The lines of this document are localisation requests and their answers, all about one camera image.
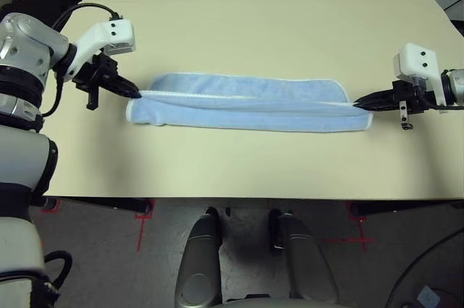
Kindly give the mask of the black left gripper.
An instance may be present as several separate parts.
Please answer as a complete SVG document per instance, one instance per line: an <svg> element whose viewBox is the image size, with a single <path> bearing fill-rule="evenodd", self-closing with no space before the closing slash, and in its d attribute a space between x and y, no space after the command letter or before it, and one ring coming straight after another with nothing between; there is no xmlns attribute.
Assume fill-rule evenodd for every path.
<svg viewBox="0 0 464 308"><path fill-rule="evenodd" d="M103 88L113 94L128 99L140 99L137 86L117 74L117 62L104 53L93 55L74 77L75 87L88 94L87 109L99 106L99 89Z"/></svg>

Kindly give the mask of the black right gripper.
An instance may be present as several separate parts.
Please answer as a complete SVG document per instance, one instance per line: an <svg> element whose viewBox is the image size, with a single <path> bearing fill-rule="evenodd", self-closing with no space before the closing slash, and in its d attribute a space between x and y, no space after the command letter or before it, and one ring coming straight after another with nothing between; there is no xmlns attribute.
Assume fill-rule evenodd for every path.
<svg viewBox="0 0 464 308"><path fill-rule="evenodd" d="M362 96L354 101L354 107L369 112L387 112L395 110L395 102L398 103L400 124L403 130L412 130L408 116L424 113L427 105L421 101L411 83L396 80L392 83L393 91L377 91Z"/></svg>

